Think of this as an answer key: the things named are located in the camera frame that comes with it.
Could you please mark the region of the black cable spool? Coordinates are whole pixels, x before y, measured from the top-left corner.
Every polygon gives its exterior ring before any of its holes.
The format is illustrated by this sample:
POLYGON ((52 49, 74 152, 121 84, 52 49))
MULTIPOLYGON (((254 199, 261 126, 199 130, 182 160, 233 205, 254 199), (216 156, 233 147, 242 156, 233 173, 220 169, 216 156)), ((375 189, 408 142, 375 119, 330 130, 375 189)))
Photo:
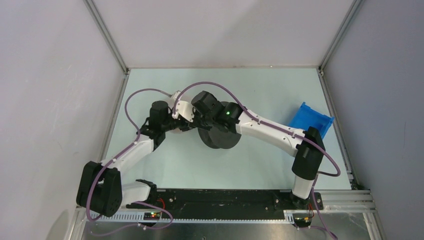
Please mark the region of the black cable spool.
POLYGON ((242 113, 241 107, 235 102, 222 101, 223 109, 216 116, 209 129, 198 128, 202 142, 212 149, 231 149, 237 145, 242 135, 237 133, 236 124, 242 113))

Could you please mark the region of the blue plastic bin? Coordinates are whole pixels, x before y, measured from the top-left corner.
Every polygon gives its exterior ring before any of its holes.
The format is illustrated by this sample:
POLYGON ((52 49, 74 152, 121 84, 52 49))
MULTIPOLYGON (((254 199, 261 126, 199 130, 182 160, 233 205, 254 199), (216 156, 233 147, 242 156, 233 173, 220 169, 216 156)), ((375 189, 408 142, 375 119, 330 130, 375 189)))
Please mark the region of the blue plastic bin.
POLYGON ((320 136, 324 139, 334 120, 334 116, 322 114, 303 102, 288 126, 303 130, 313 127, 319 131, 320 136))

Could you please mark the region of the white cable spool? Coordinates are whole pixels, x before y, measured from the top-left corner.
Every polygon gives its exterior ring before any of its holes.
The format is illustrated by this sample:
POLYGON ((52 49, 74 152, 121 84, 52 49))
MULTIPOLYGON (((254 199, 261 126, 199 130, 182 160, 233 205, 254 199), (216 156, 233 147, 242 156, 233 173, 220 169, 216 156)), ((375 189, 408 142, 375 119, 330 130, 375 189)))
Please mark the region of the white cable spool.
POLYGON ((172 133, 172 134, 182 134, 182 133, 191 131, 193 129, 194 129, 194 127, 185 126, 185 127, 175 128, 173 130, 170 130, 169 132, 172 133))

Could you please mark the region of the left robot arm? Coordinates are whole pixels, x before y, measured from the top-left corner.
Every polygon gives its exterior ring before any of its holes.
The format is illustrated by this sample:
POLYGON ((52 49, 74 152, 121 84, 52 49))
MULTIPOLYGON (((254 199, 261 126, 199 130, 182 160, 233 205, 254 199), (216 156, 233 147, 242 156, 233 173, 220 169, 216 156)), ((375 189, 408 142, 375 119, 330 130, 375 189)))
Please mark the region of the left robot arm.
POLYGON ((166 101, 155 101, 149 117, 136 130, 136 138, 124 150, 101 162, 88 162, 81 175, 76 203, 105 217, 113 216, 121 207, 140 202, 145 208, 153 208, 158 202, 155 184, 136 180, 123 184, 122 177, 153 153, 165 140, 166 132, 186 131, 194 121, 194 107, 187 101, 178 101, 170 108, 166 101))

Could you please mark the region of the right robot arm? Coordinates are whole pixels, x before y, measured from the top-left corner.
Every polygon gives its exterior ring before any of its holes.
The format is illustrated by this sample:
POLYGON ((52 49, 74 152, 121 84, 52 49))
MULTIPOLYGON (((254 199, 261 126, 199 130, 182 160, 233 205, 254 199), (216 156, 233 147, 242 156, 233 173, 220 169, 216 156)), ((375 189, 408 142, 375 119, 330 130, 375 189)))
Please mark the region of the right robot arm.
POLYGON ((260 120, 251 111, 245 112, 235 102, 219 101, 207 91, 192 100, 193 123, 205 145, 212 149, 231 149, 242 136, 250 136, 276 146, 294 157, 294 184, 291 204, 304 209, 311 202, 311 190, 323 160, 325 147, 320 132, 291 128, 275 122, 260 120))

